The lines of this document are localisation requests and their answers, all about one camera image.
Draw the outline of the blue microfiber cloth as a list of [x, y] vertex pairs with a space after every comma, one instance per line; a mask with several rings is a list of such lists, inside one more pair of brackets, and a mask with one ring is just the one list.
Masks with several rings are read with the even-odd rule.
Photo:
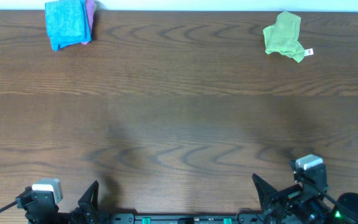
[[58, 51], [85, 40], [85, 1], [61, 0], [45, 3], [46, 31], [52, 50]]

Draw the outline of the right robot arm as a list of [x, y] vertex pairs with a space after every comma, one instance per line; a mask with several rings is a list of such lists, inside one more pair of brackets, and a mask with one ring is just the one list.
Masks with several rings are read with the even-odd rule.
[[358, 223], [358, 194], [347, 192], [337, 200], [328, 195], [326, 166], [294, 168], [295, 185], [283, 190], [252, 175], [264, 223]]

